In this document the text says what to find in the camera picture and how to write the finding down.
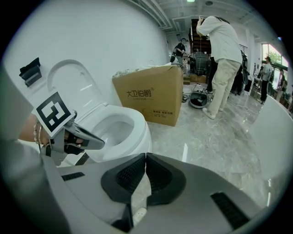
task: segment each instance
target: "white toilet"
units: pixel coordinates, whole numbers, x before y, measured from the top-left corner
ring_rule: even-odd
[[[86,150],[95,162],[152,151],[144,116],[134,109],[108,105],[88,70],[78,61],[57,63],[41,89],[38,98],[44,92],[58,91],[69,108],[77,111],[75,122],[105,141],[102,150]],[[82,155],[69,154],[64,162],[75,165]]]

